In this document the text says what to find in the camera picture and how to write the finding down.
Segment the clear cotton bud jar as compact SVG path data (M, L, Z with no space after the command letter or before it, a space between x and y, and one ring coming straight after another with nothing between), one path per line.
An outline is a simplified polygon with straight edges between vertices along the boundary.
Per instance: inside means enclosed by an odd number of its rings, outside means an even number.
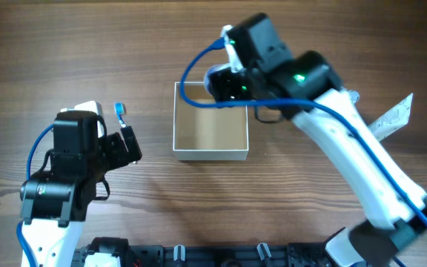
M218 65L213 65L212 67L210 67L206 71L206 73L204 75L203 82L204 82L204 88L209 94L211 94L211 91L210 91L210 86L211 86L210 75L212 75L213 73L216 73L218 71L224 70L224 69L229 69L230 67L231 66L229 63L218 64Z

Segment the white lotion tube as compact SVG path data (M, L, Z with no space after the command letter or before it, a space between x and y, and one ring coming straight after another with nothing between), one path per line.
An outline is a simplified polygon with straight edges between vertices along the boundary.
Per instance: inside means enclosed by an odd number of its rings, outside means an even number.
M409 94L368 126L379 142L408 124L413 95L413 93Z

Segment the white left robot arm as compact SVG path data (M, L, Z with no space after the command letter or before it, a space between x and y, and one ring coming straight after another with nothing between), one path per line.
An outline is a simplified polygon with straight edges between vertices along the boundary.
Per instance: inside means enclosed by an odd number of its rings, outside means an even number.
M96 186L108 171L142 158L132 127L99 132L104 118L93 111L58 113L49 126L53 148L44 165L29 172L20 189L21 222L16 227L23 266L70 266Z

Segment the blue white toothbrush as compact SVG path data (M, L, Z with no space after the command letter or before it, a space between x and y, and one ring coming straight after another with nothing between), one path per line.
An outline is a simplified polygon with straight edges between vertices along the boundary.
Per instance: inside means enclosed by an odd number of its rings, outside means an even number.
M114 106L114 111L115 111L115 114L116 114L117 119L119 121L119 124L123 128L125 128L126 124L125 124L125 122L124 122L124 120L122 118L122 116L125 114L125 106L124 106L124 104L122 102L115 102L113 106Z

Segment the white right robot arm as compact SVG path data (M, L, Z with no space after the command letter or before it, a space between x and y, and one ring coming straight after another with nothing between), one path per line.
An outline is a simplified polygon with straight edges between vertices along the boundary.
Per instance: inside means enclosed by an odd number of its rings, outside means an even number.
M356 194L365 220L325 246L338 266L387 266L427 231L427 192L389 156L318 52L293 56L271 20L258 13L221 32L229 62L208 75L220 107L278 110L310 137Z

